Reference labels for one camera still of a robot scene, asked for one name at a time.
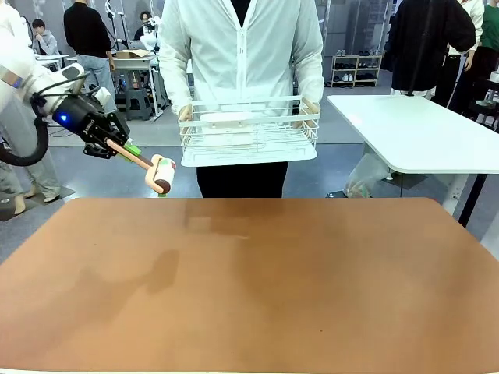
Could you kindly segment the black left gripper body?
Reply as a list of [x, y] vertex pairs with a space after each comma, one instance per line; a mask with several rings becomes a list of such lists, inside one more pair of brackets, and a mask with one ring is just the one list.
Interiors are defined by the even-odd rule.
[[85, 143], [107, 146], [106, 139], [111, 131], [110, 121], [88, 98], [67, 96], [53, 113], [53, 120]]

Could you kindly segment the person's left hand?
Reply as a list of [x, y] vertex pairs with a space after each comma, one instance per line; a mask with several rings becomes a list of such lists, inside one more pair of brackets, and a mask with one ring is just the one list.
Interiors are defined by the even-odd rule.
[[[299, 105], [298, 115], [318, 115], [318, 114], [320, 114], [320, 105], [303, 97]], [[300, 120], [292, 123], [292, 127], [294, 129], [301, 129], [304, 126], [310, 129], [315, 129], [317, 127], [317, 122], [315, 120], [306, 120], [306, 121]]]

